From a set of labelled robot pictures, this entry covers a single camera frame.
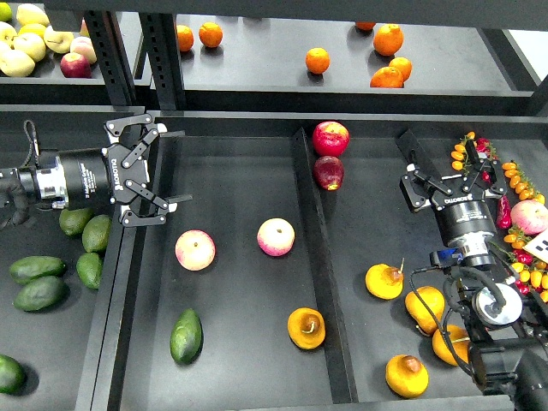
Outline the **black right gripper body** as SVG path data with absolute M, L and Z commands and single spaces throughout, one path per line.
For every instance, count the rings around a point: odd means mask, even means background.
M 460 253 L 463 265 L 481 270 L 495 265 L 487 242 L 496 234 L 496 227 L 482 199 L 475 199 L 472 193 L 453 197 L 436 192 L 430 201 L 442 243 Z

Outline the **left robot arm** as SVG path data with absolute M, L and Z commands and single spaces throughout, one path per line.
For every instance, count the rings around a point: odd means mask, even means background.
M 161 197 L 149 188 L 147 150 L 167 133 L 148 113 L 104 124 L 109 145 L 70 151 L 42 150 L 35 124 L 24 121 L 29 142 L 20 167 L 1 169 L 1 206 L 13 206 L 13 216 L 1 226 L 15 226 L 30 218 L 30 208 L 64 210 L 120 206 L 125 227 L 164 224 L 167 215 L 193 196 Z

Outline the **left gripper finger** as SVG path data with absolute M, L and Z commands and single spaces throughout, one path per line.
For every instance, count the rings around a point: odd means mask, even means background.
M 146 159 L 147 151 L 161 137 L 182 137 L 182 130 L 169 131 L 162 122 L 157 122 L 149 113 L 109 120 L 104 124 L 109 145 L 104 149 L 104 158 L 112 166 L 129 170 Z
M 145 183 L 128 179 L 117 186 L 117 204 L 120 206 L 119 222 L 124 227 L 162 225 L 180 203 L 193 199 L 192 194 L 162 198 Z

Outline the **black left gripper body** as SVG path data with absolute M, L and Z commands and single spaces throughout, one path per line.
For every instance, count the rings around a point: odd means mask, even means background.
M 120 144 L 59 152 L 57 167 L 63 173 L 62 188 L 69 209 L 95 208 L 110 203 L 127 206 L 136 191 L 150 181 L 147 159 L 130 157 Z

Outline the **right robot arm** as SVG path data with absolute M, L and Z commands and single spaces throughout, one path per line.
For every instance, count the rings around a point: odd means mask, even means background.
M 518 274 L 490 249 L 496 234 L 488 199 L 507 192 L 501 163 L 465 143 L 462 172 L 442 176 L 411 131 L 396 138 L 408 166 L 400 188 L 411 211 L 432 209 L 444 249 L 430 255 L 428 271 L 445 275 L 449 312 L 433 320 L 451 354 L 448 321 L 458 313 L 468 334 L 468 359 L 456 357 L 480 391 L 507 395 L 516 410 L 547 408 L 547 309 L 534 292 L 523 294 Z

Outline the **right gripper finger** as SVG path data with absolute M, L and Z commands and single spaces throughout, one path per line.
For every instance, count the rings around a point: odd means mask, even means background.
M 408 165 L 401 177 L 400 189 L 411 212 L 427 207 L 444 207 L 443 198 L 449 198 L 450 188 L 431 159 L 420 149 L 410 149 L 405 154 Z
M 502 163 L 487 149 L 477 150 L 474 140 L 466 140 L 461 189 L 473 200 L 499 199 L 507 193 Z

